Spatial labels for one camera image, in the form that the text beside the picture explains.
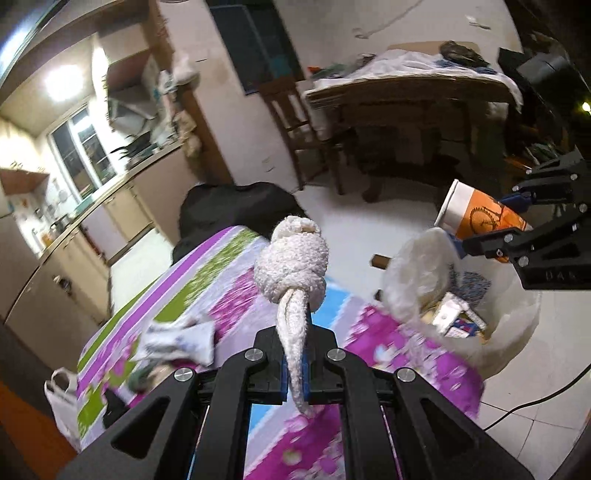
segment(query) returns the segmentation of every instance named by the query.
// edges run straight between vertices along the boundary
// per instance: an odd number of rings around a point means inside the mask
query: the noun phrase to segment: colorful bedsheet
[[[106,387],[130,406],[143,398],[127,389],[125,380],[135,368],[130,359],[146,322],[170,322],[186,309],[208,312],[216,322],[212,368],[252,346],[257,331],[274,324],[277,307],[258,293],[253,279],[254,262],[266,244],[244,227],[219,232],[172,266],[88,342],[78,364],[82,448],[104,431]],[[408,365],[468,416],[478,414],[483,383],[476,371],[330,280],[313,322],[331,328],[339,346],[370,366],[394,371]],[[245,477],[344,478],[337,407],[315,408],[316,416],[307,419],[291,399],[281,406],[253,406]]]

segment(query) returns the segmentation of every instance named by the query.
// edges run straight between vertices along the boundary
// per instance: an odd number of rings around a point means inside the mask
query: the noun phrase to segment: black bag
[[[458,45],[451,40],[439,45],[439,53],[443,55],[444,59],[462,65],[463,67],[473,69],[489,66],[489,63],[474,50],[463,45]]]
[[[181,240],[174,247],[173,263],[221,230],[244,225],[271,239],[288,215],[305,217],[295,197],[272,183],[252,185],[197,185],[189,190],[178,222]]]

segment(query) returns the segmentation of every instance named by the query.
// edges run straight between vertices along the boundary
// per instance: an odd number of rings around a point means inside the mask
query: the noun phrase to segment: white cloth
[[[182,314],[176,321],[151,322],[139,339],[134,362],[155,359],[189,359],[208,367],[213,363],[215,323],[206,314]]]
[[[312,220],[289,216],[273,232],[271,243],[255,263],[255,283],[269,301],[278,303],[277,334],[290,373],[291,396],[300,412],[312,416],[304,401],[301,359],[306,342],[308,304],[315,312],[326,294],[324,275],[329,249]]]
[[[363,82],[364,80],[375,80],[381,78],[396,78],[407,76],[450,76],[450,77],[468,77],[481,78],[487,80],[494,80],[496,82],[504,83],[517,105],[517,109],[521,109],[523,105],[523,97],[519,91],[517,84],[508,76],[502,73],[496,75],[487,73],[478,73],[468,68],[444,68],[435,64],[437,60],[441,60],[441,54],[429,55],[418,51],[407,50],[388,50],[381,55],[374,58],[365,67],[353,72],[344,79],[320,79],[314,82],[314,89],[308,90],[306,96],[311,92],[323,90],[326,88],[336,87],[339,85],[346,85],[348,83]]]

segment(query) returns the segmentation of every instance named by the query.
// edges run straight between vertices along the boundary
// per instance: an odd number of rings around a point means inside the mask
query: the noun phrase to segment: wooden shelf
[[[140,85],[144,67],[148,63],[149,57],[150,51],[143,50],[110,64],[107,70],[107,89],[109,93]]]
[[[0,182],[6,195],[31,193],[49,176],[48,173],[0,168]]]

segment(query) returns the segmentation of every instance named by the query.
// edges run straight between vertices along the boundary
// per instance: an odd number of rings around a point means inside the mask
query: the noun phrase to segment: towel knot
[[[313,410],[304,401],[301,359],[306,342],[306,310],[315,312],[326,294],[324,274],[329,249],[312,220],[289,216],[273,232],[271,243],[255,263],[255,283],[263,296],[278,303],[277,334],[290,373],[291,396],[307,416]]]
[[[289,216],[273,232],[255,264],[255,283],[263,296],[279,303],[289,288],[308,295],[310,309],[320,308],[326,294],[324,275],[329,250],[312,220]]]

